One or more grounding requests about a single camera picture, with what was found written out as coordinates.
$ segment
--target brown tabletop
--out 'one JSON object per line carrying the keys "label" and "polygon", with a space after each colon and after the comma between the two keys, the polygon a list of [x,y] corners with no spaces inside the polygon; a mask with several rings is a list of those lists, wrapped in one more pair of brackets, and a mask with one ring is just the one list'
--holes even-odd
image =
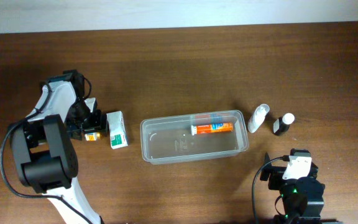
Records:
{"label": "brown tabletop", "polygon": [[[39,81],[73,68],[102,111],[123,112],[130,142],[112,150],[108,139],[72,141],[81,188],[106,223],[252,223],[265,152],[294,147],[319,167],[321,216],[358,223],[358,22],[0,34],[0,145],[35,106]],[[261,103],[271,110],[246,152],[158,166],[142,158],[144,119],[240,110],[247,121]],[[273,135],[287,112],[295,122]],[[34,193],[19,183],[10,147],[5,160],[14,187]],[[277,196],[258,181],[260,218],[276,214]],[[13,196],[0,174],[0,223],[62,222],[48,200]]]}

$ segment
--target white wall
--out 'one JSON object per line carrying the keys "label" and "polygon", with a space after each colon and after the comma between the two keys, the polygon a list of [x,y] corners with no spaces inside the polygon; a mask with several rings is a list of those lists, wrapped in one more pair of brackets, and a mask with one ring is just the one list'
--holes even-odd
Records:
{"label": "white wall", "polygon": [[0,33],[358,21],[358,0],[0,0]]}

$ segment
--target bottle label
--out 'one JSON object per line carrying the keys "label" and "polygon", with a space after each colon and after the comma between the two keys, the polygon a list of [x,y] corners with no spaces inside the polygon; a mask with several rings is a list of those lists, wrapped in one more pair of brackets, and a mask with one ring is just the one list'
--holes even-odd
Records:
{"label": "bottle label", "polygon": [[277,119],[276,122],[274,122],[273,124],[273,133],[276,133],[279,127],[280,127],[280,119]]}

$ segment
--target orange cylindrical package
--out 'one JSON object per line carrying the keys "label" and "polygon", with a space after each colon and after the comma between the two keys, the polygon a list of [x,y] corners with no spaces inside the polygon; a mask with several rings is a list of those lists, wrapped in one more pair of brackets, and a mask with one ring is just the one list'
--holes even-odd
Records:
{"label": "orange cylindrical package", "polygon": [[191,135],[233,131],[233,123],[191,125]]}

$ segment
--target small bottle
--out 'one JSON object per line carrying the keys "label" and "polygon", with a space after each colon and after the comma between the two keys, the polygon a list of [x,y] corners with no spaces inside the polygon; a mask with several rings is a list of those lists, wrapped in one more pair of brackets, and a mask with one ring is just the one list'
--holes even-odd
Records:
{"label": "small bottle", "polygon": [[286,113],[284,116],[278,118],[273,124],[273,133],[277,136],[284,134],[290,128],[290,125],[295,120],[295,116],[291,113]]}
{"label": "small bottle", "polygon": [[248,131],[250,133],[256,132],[259,126],[264,122],[266,114],[269,112],[270,108],[266,104],[258,106],[248,121]]}

